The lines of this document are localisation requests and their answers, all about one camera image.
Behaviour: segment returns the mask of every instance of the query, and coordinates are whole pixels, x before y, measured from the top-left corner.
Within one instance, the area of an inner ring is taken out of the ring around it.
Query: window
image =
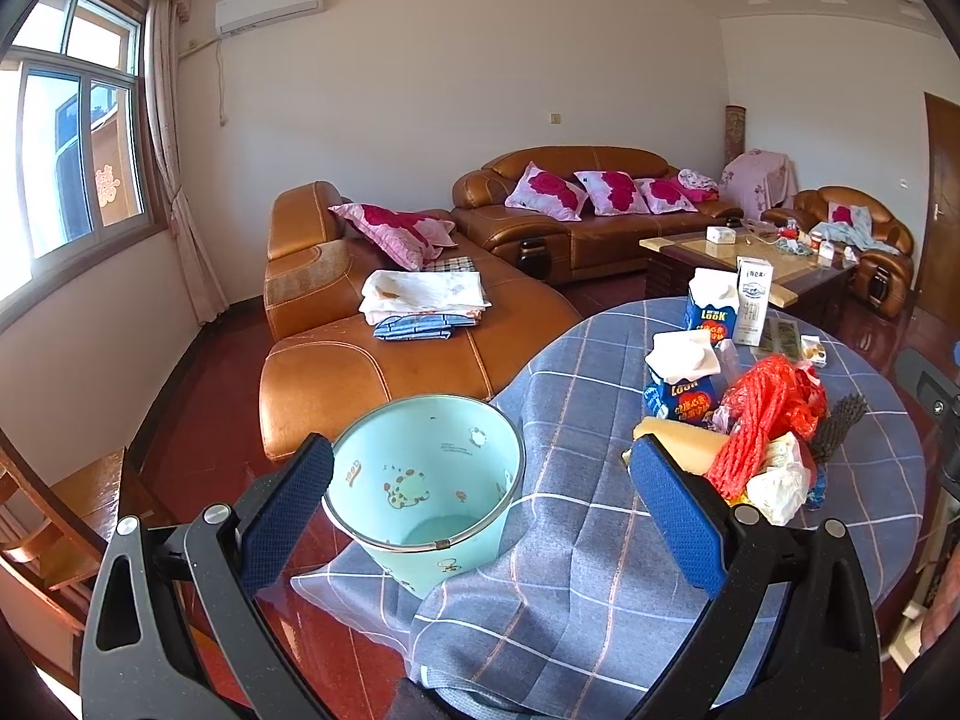
[[[137,157],[139,35],[105,2],[40,0],[0,62],[0,308],[151,224]]]

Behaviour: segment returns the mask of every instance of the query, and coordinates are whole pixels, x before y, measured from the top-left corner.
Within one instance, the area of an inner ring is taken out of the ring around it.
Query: window frame
[[[146,107],[143,98],[143,49],[145,29],[142,10],[130,6],[127,0],[86,0],[97,9],[109,12],[125,26],[131,27],[125,66],[133,69],[124,73],[114,68],[97,65],[83,59],[66,55],[74,14],[78,4],[84,0],[70,0],[65,11],[64,33],[61,35],[61,51],[32,49],[31,47],[11,46],[3,60],[11,60],[20,65],[19,95],[17,100],[16,121],[16,186],[22,221],[26,229],[31,252],[31,279],[9,295],[0,298],[0,332],[6,330],[16,319],[37,305],[41,300],[59,290],[63,285],[83,274],[93,266],[126,250],[138,242],[167,229],[165,213],[157,196],[160,186],[157,165],[152,154],[149,127],[146,124]],[[24,193],[22,137],[23,111],[27,80],[31,71],[40,74],[62,74],[79,80],[78,127],[80,148],[80,170],[83,174],[83,194],[86,210],[90,217],[91,232],[68,242],[40,257],[32,256],[32,235],[29,218],[26,213],[26,194]],[[112,86],[127,92],[127,117],[123,125],[130,139],[131,179],[133,191],[141,213],[103,225],[101,208],[98,203],[96,187],[96,167],[93,161],[91,128],[91,90],[96,83]]]

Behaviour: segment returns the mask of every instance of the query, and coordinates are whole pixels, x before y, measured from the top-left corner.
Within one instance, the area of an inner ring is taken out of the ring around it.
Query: black baseboard
[[[187,346],[184,354],[182,354],[181,358],[176,362],[174,370],[170,371],[170,375],[167,376],[167,380],[160,388],[160,392],[157,393],[157,397],[154,398],[154,402],[150,404],[147,415],[144,416],[140,427],[137,428],[136,435],[133,436],[130,446],[127,447],[127,462],[137,473],[143,470],[144,461],[147,460],[147,452],[157,437],[157,429],[160,427],[160,421],[163,419],[163,415],[165,415],[167,409],[170,407],[176,391],[184,382],[187,372],[193,367],[194,362],[197,362],[197,358],[200,356],[203,348],[210,342],[210,338],[214,338],[218,333],[221,333],[224,324],[237,319],[237,317],[262,313],[263,298],[260,296],[257,298],[249,298],[247,300],[241,300],[239,303],[233,303],[227,311],[220,314],[213,322],[208,322],[200,327],[200,332],[193,338],[193,341],[190,341],[190,346]]]

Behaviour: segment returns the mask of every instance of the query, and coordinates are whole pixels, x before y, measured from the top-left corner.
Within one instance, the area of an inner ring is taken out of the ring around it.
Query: brown leather sofa
[[[453,187],[453,218],[479,247],[548,284],[565,284],[646,269],[640,240],[736,223],[743,211],[718,200],[697,213],[599,217],[587,203],[582,221],[557,221],[503,202],[529,163],[576,182],[580,170],[622,170],[634,178],[661,178],[677,170],[650,151],[620,146],[541,146],[497,157]]]
[[[341,202],[349,201],[318,181],[285,191],[272,210],[264,305],[277,344],[260,380],[260,429],[273,461],[286,460],[310,432],[336,439],[392,399],[490,399],[580,321],[555,290],[454,233],[457,247],[442,259],[472,258],[492,304],[477,327],[446,341],[378,341],[357,313],[360,290],[376,269],[397,266],[330,213]]]
[[[829,220],[829,204],[859,205],[870,209],[875,240],[896,247],[901,253],[867,250],[851,281],[851,292],[877,312],[894,319],[902,309],[913,284],[913,235],[906,225],[875,197],[851,187],[821,187],[797,194],[795,208],[772,208],[760,218],[782,226],[795,218],[800,229],[809,231],[819,221]]]

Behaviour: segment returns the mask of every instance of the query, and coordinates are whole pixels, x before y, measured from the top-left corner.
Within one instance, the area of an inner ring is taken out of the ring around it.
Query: round table
[[[496,562],[420,602],[354,544],[294,578],[294,589],[400,651],[412,679],[474,716],[499,712],[506,720],[516,707],[553,717],[625,716],[706,601],[683,579],[620,459],[645,416],[643,358],[652,336],[683,329],[684,307],[684,298],[664,298],[597,314],[539,353],[494,399],[522,429],[527,449],[523,494]],[[846,522],[876,604],[913,555],[923,451],[890,383],[856,352],[799,324],[826,342],[829,401],[859,391],[870,413],[827,466],[822,509],[791,524]],[[739,355],[744,365],[755,360],[748,347]],[[768,592],[721,701],[749,683],[781,595]],[[505,709],[491,708],[503,700]]]

